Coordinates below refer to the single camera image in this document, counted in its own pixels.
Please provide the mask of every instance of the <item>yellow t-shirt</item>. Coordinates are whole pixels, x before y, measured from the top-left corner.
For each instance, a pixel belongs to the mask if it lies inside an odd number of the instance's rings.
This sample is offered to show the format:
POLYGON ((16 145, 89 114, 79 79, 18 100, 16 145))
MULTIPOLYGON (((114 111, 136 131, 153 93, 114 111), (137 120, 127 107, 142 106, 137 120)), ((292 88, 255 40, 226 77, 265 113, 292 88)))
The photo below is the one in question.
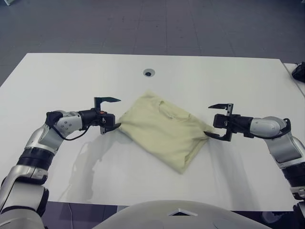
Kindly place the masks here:
POLYGON ((213 128, 147 91, 119 119, 120 130, 167 165, 183 173, 213 128))

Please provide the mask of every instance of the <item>floor tile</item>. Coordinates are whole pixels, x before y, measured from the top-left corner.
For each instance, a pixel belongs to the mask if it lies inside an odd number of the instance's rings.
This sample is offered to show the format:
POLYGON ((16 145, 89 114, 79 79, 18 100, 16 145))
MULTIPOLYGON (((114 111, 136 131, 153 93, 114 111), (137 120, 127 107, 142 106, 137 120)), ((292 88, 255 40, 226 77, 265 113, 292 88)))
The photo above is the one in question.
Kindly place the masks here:
POLYGON ((109 31, 109 34, 106 38, 106 46, 133 46, 136 38, 136 30, 125 30, 125 29, 116 29, 109 31))
POLYGON ((102 45, 98 44, 80 44, 80 43, 73 43, 68 52, 74 53, 100 53, 102 49, 102 45))
POLYGON ((0 65, 0 86, 8 78, 15 67, 15 65, 0 65))
POLYGON ((167 54, 173 56, 201 56, 199 47, 168 47, 167 54))
POLYGON ((133 46, 103 46, 100 53, 103 54, 132 54, 133 46))
POLYGON ((136 55, 166 55, 166 47, 150 47, 150 46, 137 46, 134 48, 133 54, 136 55))

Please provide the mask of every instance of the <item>black cable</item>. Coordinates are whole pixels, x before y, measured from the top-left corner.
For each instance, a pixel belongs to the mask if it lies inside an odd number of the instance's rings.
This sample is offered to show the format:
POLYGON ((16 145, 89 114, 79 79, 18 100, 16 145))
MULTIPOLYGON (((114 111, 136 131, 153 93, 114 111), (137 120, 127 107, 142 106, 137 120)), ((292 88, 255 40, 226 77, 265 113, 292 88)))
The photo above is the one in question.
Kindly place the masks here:
POLYGON ((90 127, 90 126, 88 126, 88 127, 85 129, 85 131, 84 131, 81 135, 79 135, 79 136, 77 136, 77 137, 74 137, 74 138, 71 138, 71 139, 67 139, 67 138, 65 138, 64 136, 62 136, 61 133, 58 131, 58 129, 55 128, 55 126, 52 126, 52 129, 53 129, 53 130, 59 135, 59 137, 61 137, 63 140, 66 140, 66 141, 73 141, 73 140, 75 140, 75 139, 77 139, 77 138, 83 136, 83 135, 89 130, 89 127, 90 127))

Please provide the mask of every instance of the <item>black robot arm segment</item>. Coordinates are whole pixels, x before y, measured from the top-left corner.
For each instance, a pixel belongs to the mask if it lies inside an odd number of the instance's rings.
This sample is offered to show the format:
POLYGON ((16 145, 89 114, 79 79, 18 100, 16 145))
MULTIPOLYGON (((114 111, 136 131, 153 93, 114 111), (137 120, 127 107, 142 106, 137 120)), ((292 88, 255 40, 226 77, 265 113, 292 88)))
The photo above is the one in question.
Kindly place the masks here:
POLYGON ((215 104, 209 106, 209 108, 227 110, 226 115, 216 114, 213 123, 215 128, 226 129, 225 135, 219 136, 214 133, 205 132, 205 134, 209 137, 218 140, 231 141, 232 133, 242 133, 245 137, 250 138, 258 137, 262 139, 274 139, 291 131, 290 120, 288 118, 284 119, 286 126, 280 129, 280 126, 276 120, 232 114, 233 104, 215 104))

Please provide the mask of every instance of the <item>pale yellow cloth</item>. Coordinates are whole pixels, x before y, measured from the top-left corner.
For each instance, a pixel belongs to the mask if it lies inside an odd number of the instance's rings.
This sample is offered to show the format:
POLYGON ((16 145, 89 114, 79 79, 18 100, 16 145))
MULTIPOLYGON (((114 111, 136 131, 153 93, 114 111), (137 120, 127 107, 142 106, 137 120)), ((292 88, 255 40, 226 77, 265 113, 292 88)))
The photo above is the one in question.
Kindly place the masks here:
POLYGON ((120 130, 167 165, 183 173, 213 128, 147 91, 120 119, 120 130))

